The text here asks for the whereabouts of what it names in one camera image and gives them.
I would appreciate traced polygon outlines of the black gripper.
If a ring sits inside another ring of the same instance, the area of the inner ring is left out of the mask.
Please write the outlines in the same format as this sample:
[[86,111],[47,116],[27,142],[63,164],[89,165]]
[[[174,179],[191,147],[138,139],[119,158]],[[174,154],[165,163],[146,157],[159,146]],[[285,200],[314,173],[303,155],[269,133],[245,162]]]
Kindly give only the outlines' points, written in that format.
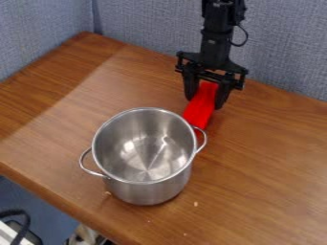
[[249,70],[230,58],[233,30],[227,32],[202,32],[201,51],[177,53],[178,61],[175,71],[182,74],[185,94],[191,100],[199,88],[202,79],[219,84],[215,96],[215,109],[223,108],[233,89],[245,87]]

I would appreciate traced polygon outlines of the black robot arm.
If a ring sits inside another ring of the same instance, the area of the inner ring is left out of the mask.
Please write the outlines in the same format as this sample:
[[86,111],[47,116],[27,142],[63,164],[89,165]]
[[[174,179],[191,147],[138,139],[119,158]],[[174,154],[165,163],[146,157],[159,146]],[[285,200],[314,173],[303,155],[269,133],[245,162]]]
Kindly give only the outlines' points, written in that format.
[[242,43],[233,41],[234,28],[249,32],[242,26],[246,19],[245,0],[202,0],[203,27],[201,30],[201,50],[195,52],[179,51],[175,71],[182,74],[185,94],[187,100],[195,97],[199,83],[205,79],[219,85],[215,92],[215,109],[223,108],[229,95],[234,89],[245,88],[249,69],[230,59],[231,47],[242,47]]

